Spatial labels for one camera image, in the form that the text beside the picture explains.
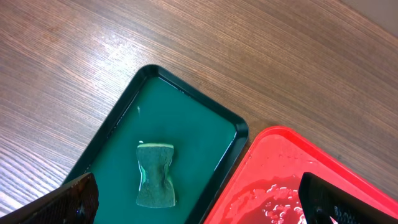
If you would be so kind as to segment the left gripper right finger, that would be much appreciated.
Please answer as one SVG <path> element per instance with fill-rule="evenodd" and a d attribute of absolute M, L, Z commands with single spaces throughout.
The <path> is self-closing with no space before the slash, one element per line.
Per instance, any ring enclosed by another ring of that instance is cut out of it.
<path fill-rule="evenodd" d="M 303 173 L 298 196 L 308 224 L 397 224 L 397 219 L 321 179 Z"/>

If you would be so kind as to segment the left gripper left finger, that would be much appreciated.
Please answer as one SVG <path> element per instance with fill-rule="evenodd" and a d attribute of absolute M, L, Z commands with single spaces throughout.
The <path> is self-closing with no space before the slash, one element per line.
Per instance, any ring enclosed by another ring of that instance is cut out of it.
<path fill-rule="evenodd" d="M 85 173 L 3 217 L 7 224 L 93 224 L 99 190 L 92 173 Z"/>

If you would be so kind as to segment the green yellow sponge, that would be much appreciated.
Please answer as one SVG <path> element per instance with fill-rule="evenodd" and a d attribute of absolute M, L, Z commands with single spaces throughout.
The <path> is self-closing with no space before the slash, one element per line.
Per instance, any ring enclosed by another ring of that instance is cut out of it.
<path fill-rule="evenodd" d="M 175 206 L 175 190 L 169 174 L 174 147 L 164 143 L 144 143 L 137 146 L 141 180 L 136 198 L 139 206 L 170 208 Z"/>

